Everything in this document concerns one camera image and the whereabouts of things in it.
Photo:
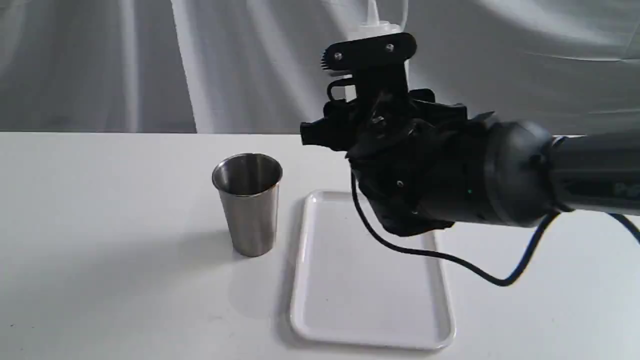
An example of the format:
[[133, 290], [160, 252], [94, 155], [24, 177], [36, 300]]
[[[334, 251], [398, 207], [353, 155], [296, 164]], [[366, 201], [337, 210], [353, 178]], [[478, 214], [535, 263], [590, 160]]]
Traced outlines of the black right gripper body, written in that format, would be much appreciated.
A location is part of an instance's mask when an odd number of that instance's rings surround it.
[[361, 139], [429, 143], [432, 126], [410, 98], [405, 64], [417, 52], [407, 33], [331, 44], [320, 59], [334, 77], [320, 120], [320, 145], [354, 146]]

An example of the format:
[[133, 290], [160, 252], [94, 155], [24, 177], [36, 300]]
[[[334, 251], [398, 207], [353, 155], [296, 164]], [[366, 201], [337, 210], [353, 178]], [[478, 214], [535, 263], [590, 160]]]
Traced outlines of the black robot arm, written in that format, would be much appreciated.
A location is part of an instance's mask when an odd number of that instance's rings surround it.
[[331, 44], [323, 117], [300, 125], [304, 145], [345, 152], [356, 190], [388, 233], [454, 223], [533, 227], [555, 212], [639, 214], [639, 131], [554, 136], [531, 121], [470, 117], [409, 88], [407, 33]]

